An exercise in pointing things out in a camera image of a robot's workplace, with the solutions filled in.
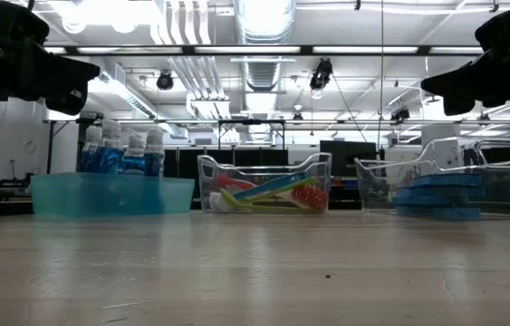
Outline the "green translucent plastic bin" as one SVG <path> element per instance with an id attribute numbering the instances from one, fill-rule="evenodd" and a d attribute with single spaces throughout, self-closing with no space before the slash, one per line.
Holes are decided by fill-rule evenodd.
<path id="1" fill-rule="evenodd" d="M 66 217 L 186 213 L 195 181 L 186 178 L 62 173 L 30 181 L 37 215 Z"/>

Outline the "red dish brush pink handle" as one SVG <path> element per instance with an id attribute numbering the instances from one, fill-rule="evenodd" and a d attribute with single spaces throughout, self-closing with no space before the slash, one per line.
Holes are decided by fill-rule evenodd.
<path id="1" fill-rule="evenodd" d="M 326 202 L 328 206 L 328 194 L 324 192 L 323 190 L 319 189 L 315 186 L 315 183 L 311 185 L 306 186 L 299 186 L 295 187 L 292 190 L 289 190 L 287 192 L 283 192 L 281 194 L 275 195 L 273 197 L 280 197 L 282 199 L 285 199 L 287 202 L 291 203 L 290 206 L 294 207 L 304 207 L 304 206 L 313 206 L 315 202 Z M 268 206 L 263 205 L 263 199 L 255 202 L 251 202 L 249 198 L 245 199 L 236 199 L 234 197 L 234 194 L 237 192 L 241 192 L 243 190 L 247 190 L 252 187 L 256 187 L 259 185 L 255 185 L 251 182 L 241 180 L 241 179 L 235 179 L 231 177 L 227 177 L 225 175 L 220 175 L 217 177 L 217 185 L 219 186 L 219 193 L 221 193 L 222 189 L 227 191 L 231 194 L 231 196 L 234 198 L 234 200 L 243 203 L 243 204 L 253 204 L 253 205 L 260 205 L 260 206 Z"/>

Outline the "black overhead beam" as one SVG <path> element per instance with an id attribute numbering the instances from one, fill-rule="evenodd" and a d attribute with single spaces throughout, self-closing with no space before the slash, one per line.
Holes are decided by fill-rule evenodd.
<path id="1" fill-rule="evenodd" d="M 465 45 L 52 45 L 63 56 L 477 56 L 480 47 Z"/>

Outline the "silver ventilation duct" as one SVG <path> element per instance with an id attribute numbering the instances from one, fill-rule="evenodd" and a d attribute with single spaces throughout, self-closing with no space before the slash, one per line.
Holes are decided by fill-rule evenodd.
<path id="1" fill-rule="evenodd" d="M 242 44 L 288 43 L 295 0 L 233 0 L 236 37 Z"/>

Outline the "yellow-green dish brush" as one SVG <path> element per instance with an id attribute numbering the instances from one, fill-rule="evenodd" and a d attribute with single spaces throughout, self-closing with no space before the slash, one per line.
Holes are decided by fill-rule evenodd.
<path id="1" fill-rule="evenodd" d="M 306 178 L 304 180 L 300 180 L 300 181 L 294 182 L 292 184 L 279 187 L 279 188 L 274 189 L 272 191 L 269 191 L 269 192 L 267 192 L 267 193 L 265 193 L 263 195 L 252 197 L 249 200 L 251 202 L 259 201 L 259 200 L 262 200 L 262 199 L 265 199 L 265 198 L 268 198 L 268 197 L 273 197 L 273 196 L 281 194 L 283 192 L 287 192 L 289 190 L 294 189 L 295 187 L 311 185 L 311 184 L 315 183 L 316 181 L 317 181 L 317 177 L 308 177 L 308 178 Z"/>
<path id="2" fill-rule="evenodd" d="M 213 192 L 208 198 L 208 203 L 212 211 L 231 212 L 231 211 L 249 211 L 254 213 L 297 213 L 297 214 L 320 214 L 327 209 L 327 203 L 315 202 L 313 206 L 294 207 L 294 206 L 260 206 L 253 204 L 240 203 L 231 196 L 230 193 L 222 189 L 221 193 Z"/>

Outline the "clear plastic bin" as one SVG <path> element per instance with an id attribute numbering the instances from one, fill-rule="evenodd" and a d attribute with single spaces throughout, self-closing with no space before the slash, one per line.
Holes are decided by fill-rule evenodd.
<path id="1" fill-rule="evenodd" d="M 329 204 L 329 193 L 331 190 L 332 176 L 332 155 L 329 153 L 314 153 L 303 162 L 295 165 L 267 165 L 251 167 L 239 167 L 230 164 L 222 164 L 217 162 L 213 157 L 209 155 L 200 155 L 197 157 L 197 167 L 201 209 L 205 212 L 242 214 L 254 213 L 242 210 L 231 212 L 216 212 L 211 210 L 210 204 L 208 203 L 208 198 L 212 192 L 219 191 L 219 186 L 217 185 L 217 177 L 220 175 L 245 180 L 255 185 L 261 185 L 277 177 L 282 177 L 296 172 L 304 172 L 307 177 L 317 177 L 315 186 L 328 194 Z M 269 206 L 291 205 L 291 203 L 280 197 L 264 199 L 262 204 Z"/>
<path id="2" fill-rule="evenodd" d="M 478 207 L 482 219 L 510 218 L 510 139 L 448 137 L 431 140 L 410 160 L 357 159 L 356 177 L 361 206 L 366 213 L 396 216 L 391 203 L 395 191 L 411 187 L 413 178 L 436 174 L 480 174 L 486 194 L 467 197 L 467 206 Z"/>

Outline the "blue dish brush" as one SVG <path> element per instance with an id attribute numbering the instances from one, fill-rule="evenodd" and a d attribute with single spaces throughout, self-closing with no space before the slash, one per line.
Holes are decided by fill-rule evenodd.
<path id="1" fill-rule="evenodd" d="M 295 182 L 302 181 L 306 178 L 307 178 L 307 176 L 304 172 L 292 173 L 292 174 L 285 175 L 282 177 L 274 178 L 270 181 L 265 182 L 262 185 L 252 187 L 247 190 L 243 190 L 241 192 L 237 192 L 234 194 L 234 197 L 236 199 L 245 199 L 245 198 L 253 197 L 255 195 L 267 193 L 272 190 L 279 189 L 281 187 L 286 187 L 286 186 L 292 185 Z"/>

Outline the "black monitor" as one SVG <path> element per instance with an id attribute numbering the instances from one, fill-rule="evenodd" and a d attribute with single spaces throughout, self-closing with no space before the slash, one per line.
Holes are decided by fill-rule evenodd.
<path id="1" fill-rule="evenodd" d="M 320 150 L 332 154 L 333 177 L 355 177 L 355 159 L 374 160 L 377 153 L 375 143 L 364 141 L 321 140 Z"/>

